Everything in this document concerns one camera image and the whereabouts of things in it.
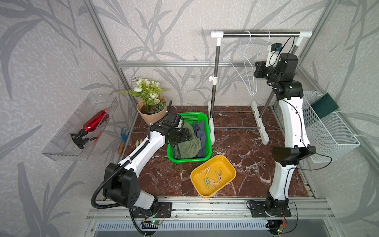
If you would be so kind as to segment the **white wire hanger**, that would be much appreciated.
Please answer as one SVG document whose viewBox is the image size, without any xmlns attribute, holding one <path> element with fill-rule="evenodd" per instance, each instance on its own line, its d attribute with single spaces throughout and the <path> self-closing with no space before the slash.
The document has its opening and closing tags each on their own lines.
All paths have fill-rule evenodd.
<svg viewBox="0 0 379 237">
<path fill-rule="evenodd" d="M 253 37 L 252 37 L 252 34 L 249 33 L 249 41 L 248 43 L 246 44 L 246 47 L 245 47 L 245 50 L 243 52 L 243 57 L 244 57 L 244 67 L 245 67 L 245 72 L 246 72 L 246 78 L 247 78 L 247 83 L 244 83 L 250 96 L 255 96 L 257 93 L 258 93 L 258 74 L 257 74 L 257 71 L 259 68 L 257 68 L 257 66 L 255 65 L 255 67 L 253 67 L 253 63 L 252 61 L 247 57 L 247 49 L 249 48 L 249 46 L 253 45 Z M 252 82 L 250 80 L 250 77 L 249 77 L 249 74 L 248 74 L 248 71 L 247 71 L 247 66 L 246 66 L 246 62 L 248 62 L 248 64 L 250 65 L 251 67 L 251 73 L 252 73 Z"/>
<path fill-rule="evenodd" d="M 252 75 L 254 67 L 248 57 L 248 49 L 251 44 L 252 44 L 252 35 L 249 33 L 249 38 L 245 44 L 244 50 L 238 49 L 237 47 L 231 47 L 235 52 L 239 52 L 243 58 L 242 62 L 243 62 L 244 70 L 245 70 L 244 76 L 242 76 L 241 73 L 238 72 L 238 70 L 236 69 L 236 67 L 231 61 L 230 63 L 232 67 L 237 71 L 237 74 L 240 76 L 249 94 L 251 96 L 254 96 L 257 93 L 258 82 L 257 82 L 257 79 Z"/>
</svg>

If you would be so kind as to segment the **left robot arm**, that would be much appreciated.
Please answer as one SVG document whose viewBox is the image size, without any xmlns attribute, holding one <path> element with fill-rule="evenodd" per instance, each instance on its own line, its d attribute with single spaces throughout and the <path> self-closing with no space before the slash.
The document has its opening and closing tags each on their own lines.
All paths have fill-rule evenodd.
<svg viewBox="0 0 379 237">
<path fill-rule="evenodd" d="M 121 206 L 155 214 L 158 198 L 141 190 L 138 177 L 148 161 L 167 142 L 177 144 L 189 140 L 190 132 L 184 128 L 183 117 L 169 108 L 163 118 L 149 125 L 146 138 L 129 156 L 106 167 L 104 181 L 91 198 L 92 207 L 108 209 Z"/>
</svg>

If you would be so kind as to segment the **olive green tank top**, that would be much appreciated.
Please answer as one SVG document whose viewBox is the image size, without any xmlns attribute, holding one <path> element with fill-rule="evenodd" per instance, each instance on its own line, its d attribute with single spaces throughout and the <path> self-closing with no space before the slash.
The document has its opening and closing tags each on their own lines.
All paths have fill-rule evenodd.
<svg viewBox="0 0 379 237">
<path fill-rule="evenodd" d="M 177 160 L 195 158 L 201 149 L 201 141 L 196 136 L 193 127 L 189 123 L 184 122 L 183 129 L 189 131 L 190 140 L 178 143 L 175 146 L 173 154 L 174 158 Z"/>
</svg>

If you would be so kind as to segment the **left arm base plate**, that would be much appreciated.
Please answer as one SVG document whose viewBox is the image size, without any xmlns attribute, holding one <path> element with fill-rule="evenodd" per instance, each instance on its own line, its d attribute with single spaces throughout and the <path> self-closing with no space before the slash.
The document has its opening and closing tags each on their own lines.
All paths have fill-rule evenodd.
<svg viewBox="0 0 379 237">
<path fill-rule="evenodd" d="M 132 214 L 134 218 L 170 218 L 173 210 L 172 205 L 172 202 L 159 201 L 155 206 L 153 206 L 152 210 L 137 208 L 132 210 Z"/>
</svg>

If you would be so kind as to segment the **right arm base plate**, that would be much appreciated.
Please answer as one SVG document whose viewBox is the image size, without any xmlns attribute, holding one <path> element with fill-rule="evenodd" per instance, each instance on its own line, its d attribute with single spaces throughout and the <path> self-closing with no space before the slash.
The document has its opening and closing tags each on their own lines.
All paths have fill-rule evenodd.
<svg viewBox="0 0 379 237">
<path fill-rule="evenodd" d="M 275 206 L 270 201 L 249 200 L 246 203 L 252 217 L 291 217 L 291 211 L 287 204 Z"/>
</svg>

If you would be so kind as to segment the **navy blue tank top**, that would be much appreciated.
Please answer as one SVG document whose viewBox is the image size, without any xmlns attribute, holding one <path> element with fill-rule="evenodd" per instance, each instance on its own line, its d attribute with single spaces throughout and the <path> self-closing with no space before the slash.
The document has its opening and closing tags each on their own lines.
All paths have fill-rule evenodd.
<svg viewBox="0 0 379 237">
<path fill-rule="evenodd" d="M 204 123 L 204 121 L 201 121 L 201 123 L 198 123 L 195 121 L 191 126 L 193 127 L 196 136 L 201 141 L 201 149 L 195 158 L 204 158 L 205 157 L 206 142 L 207 142 L 207 136 L 205 133 L 205 123 Z"/>
</svg>

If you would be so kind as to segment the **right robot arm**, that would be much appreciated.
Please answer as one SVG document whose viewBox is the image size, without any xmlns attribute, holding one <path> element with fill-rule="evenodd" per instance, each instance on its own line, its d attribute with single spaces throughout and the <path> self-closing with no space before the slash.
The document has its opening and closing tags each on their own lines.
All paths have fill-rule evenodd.
<svg viewBox="0 0 379 237">
<path fill-rule="evenodd" d="M 256 62 L 254 77 L 266 79 L 272 91 L 270 97 L 276 97 L 281 109 L 285 131 L 285 145 L 273 147 L 275 173 L 265 201 L 248 201 L 247 207 L 253 217 L 277 217 L 289 214 L 289 186 L 292 175 L 300 161 L 314 155 L 316 148 L 311 145 L 305 128 L 303 115 L 303 86 L 294 80 L 298 58 L 296 49 L 311 32 L 299 32 L 289 35 L 293 46 L 288 53 L 279 43 L 268 48 L 265 62 Z"/>
</svg>

